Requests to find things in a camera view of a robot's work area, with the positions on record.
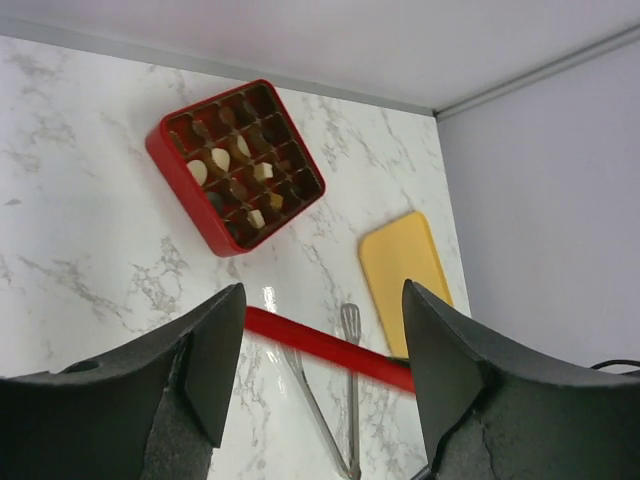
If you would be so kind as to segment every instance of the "red box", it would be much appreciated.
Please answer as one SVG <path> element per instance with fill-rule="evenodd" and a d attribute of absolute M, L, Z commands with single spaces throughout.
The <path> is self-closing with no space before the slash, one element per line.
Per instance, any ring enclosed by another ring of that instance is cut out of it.
<path fill-rule="evenodd" d="M 146 147 L 211 250 L 221 257 L 253 250 L 326 189 L 300 133 L 266 80 L 170 113 L 149 133 Z M 229 153 L 228 171 L 213 161 L 213 148 Z M 194 160 L 207 167 L 202 186 L 187 167 Z M 261 163 L 271 166 L 272 178 L 255 177 Z M 251 210 L 260 210 L 264 227 L 254 227 Z"/>

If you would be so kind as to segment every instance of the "table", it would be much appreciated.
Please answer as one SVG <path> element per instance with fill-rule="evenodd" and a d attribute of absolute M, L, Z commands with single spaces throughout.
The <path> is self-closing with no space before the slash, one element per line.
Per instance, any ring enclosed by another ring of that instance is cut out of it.
<path fill-rule="evenodd" d="M 455 306 L 468 313 L 433 118 L 279 89 L 326 196 L 255 252 L 217 258 L 144 149 L 166 113 L 241 82 L 0 37 L 0 375 L 59 371 L 242 282 L 250 305 L 387 354 L 357 257 L 367 232 L 411 210 L 430 221 Z M 346 452 L 346 374 L 305 359 Z M 363 478 L 424 465 L 415 399 L 360 384 Z M 281 347 L 249 334 L 211 476 L 338 478 Z"/>

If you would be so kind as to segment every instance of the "red strip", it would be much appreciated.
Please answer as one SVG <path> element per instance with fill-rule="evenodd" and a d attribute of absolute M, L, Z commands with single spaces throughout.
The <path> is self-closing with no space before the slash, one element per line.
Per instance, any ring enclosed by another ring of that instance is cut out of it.
<path fill-rule="evenodd" d="M 244 328 L 288 347 L 415 394 L 411 370 L 387 357 L 288 320 L 275 313 L 247 307 Z"/>

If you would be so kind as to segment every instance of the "cutting board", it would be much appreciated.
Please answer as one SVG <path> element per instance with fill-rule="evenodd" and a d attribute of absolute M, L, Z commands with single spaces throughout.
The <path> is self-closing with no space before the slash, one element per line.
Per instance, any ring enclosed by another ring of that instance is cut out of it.
<path fill-rule="evenodd" d="M 429 223 L 422 213 L 410 213 L 369 233 L 359 250 L 391 354 L 408 358 L 402 320 L 404 281 L 414 280 L 453 305 Z"/>

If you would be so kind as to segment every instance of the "white wall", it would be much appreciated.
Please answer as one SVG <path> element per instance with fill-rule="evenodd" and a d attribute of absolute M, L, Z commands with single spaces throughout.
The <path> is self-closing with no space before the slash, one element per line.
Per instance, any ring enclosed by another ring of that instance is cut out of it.
<path fill-rule="evenodd" d="M 439 124 L 475 318 L 640 359 L 640 42 Z"/>
<path fill-rule="evenodd" d="M 0 0 L 0 15 L 440 108 L 640 21 L 638 0 Z"/>

